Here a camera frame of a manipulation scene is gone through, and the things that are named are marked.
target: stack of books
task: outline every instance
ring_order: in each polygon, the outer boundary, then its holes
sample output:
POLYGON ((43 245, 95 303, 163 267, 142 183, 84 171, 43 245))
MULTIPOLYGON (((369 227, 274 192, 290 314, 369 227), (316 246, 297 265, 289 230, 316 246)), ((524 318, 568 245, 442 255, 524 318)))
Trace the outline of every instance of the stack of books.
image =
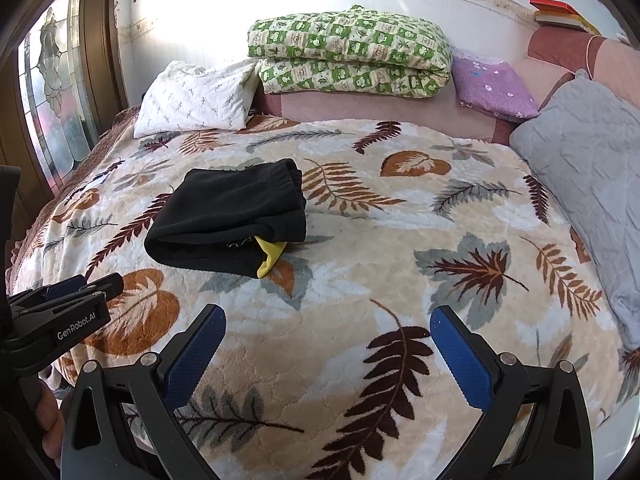
POLYGON ((540 25, 572 28, 600 36, 600 31, 585 20, 571 5, 558 0, 529 0, 538 10, 534 19, 540 25))

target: red book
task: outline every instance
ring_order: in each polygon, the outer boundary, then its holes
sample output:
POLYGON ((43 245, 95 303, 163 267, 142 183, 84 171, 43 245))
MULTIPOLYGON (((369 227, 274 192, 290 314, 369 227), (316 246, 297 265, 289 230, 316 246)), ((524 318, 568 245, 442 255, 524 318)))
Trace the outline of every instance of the red book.
POLYGON ((529 0, 529 3, 536 7, 538 10, 550 11, 550 12, 564 12, 566 14, 577 14, 580 16, 580 12, 575 10, 571 5, 558 0, 529 0))

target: human hand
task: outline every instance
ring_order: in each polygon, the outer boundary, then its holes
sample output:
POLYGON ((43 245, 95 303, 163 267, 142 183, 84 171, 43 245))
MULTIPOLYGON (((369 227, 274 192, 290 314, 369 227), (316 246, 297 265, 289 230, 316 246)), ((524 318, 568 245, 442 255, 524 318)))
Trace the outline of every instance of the human hand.
POLYGON ((42 437, 42 450, 60 467, 65 419, 58 408, 56 397, 43 380, 40 380, 40 391, 42 393, 36 407, 36 418, 40 427, 45 431, 42 437))

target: stained glass window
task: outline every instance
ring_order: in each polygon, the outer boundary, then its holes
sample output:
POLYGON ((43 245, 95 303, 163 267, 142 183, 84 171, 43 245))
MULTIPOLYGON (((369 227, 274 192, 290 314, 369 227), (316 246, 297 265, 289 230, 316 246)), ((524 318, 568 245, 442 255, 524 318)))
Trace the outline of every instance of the stained glass window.
POLYGON ((54 193, 98 141, 79 55, 79 0, 56 0, 18 50, 22 107, 54 193))

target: beige blanket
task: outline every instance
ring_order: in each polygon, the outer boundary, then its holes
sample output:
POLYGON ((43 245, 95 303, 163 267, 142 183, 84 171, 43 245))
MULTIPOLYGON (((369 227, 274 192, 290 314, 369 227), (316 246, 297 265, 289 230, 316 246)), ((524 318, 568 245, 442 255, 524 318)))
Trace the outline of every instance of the beige blanket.
MULTIPOLYGON (((440 304, 495 351, 574 362, 592 428, 616 409, 621 343, 593 265, 509 148, 404 123, 266 117, 134 140, 134 119, 40 222, 13 290, 124 276, 111 323, 57 363, 72 382, 85 360, 131 363, 221 305, 226 337, 177 418, 225 480, 437 476, 479 416, 430 339, 440 304), (188 170, 284 157, 304 172, 308 236, 267 277, 146 255, 188 170)), ((135 412, 130 422, 140 428, 135 412)))

